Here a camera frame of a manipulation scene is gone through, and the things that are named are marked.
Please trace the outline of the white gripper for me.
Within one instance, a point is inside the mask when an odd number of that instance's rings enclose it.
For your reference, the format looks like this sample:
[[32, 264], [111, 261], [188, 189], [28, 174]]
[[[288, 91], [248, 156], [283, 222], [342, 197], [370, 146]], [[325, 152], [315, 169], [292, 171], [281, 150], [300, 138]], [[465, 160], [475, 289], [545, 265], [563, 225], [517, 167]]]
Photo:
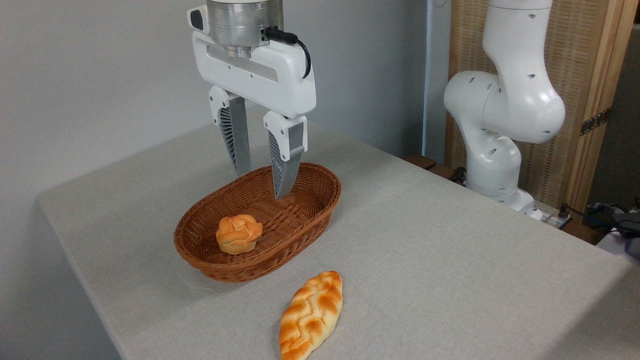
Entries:
[[283, 198], [293, 188], [308, 150], [304, 115], [317, 105], [313, 72], [303, 78], [304, 51], [271, 41], [254, 48], [250, 58], [232, 57], [198, 30], [192, 33], [192, 45], [201, 77], [214, 85], [208, 92], [212, 118], [239, 176], [252, 170], [245, 99], [271, 110], [263, 125], [269, 132], [275, 198]]

